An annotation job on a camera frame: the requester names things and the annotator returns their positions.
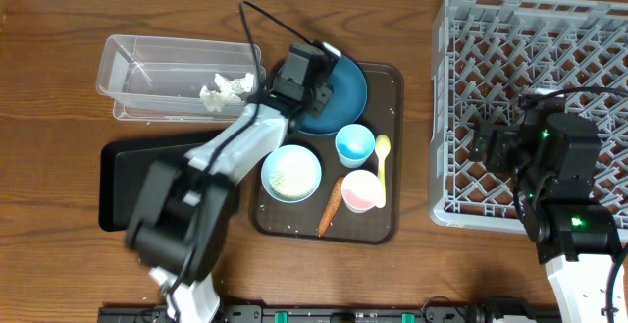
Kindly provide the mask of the white tissue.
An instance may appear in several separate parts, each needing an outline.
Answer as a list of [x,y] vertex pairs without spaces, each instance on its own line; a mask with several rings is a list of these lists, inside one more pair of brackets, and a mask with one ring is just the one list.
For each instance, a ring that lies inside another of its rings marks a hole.
[[208,112],[221,112],[226,106],[239,105],[244,94],[252,92],[254,83],[251,73],[233,80],[216,74],[212,84],[201,87],[199,98]]

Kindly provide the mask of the light blue cup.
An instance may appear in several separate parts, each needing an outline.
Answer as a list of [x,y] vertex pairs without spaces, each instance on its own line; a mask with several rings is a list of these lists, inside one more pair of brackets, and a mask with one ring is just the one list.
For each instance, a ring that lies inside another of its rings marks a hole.
[[354,169],[363,165],[375,148],[375,137],[365,126],[350,124],[342,127],[335,137],[335,148],[341,164]]

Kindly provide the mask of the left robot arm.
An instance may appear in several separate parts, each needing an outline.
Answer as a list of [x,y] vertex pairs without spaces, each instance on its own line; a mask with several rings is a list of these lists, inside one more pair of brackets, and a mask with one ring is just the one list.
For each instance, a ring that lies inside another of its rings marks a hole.
[[210,322],[220,306],[211,271],[224,245],[238,183],[307,115],[327,107],[327,81],[298,83],[275,78],[259,90],[240,116],[207,143],[181,158],[152,163],[127,227],[126,245],[136,252],[166,299],[175,322]]

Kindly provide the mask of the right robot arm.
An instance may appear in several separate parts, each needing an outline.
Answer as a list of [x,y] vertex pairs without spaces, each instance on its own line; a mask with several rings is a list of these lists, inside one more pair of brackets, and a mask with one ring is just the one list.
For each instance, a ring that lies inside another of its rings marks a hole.
[[611,212],[592,196],[602,142],[595,123],[529,112],[526,123],[476,127],[470,160],[514,182],[513,204],[564,322],[624,322],[627,247]]

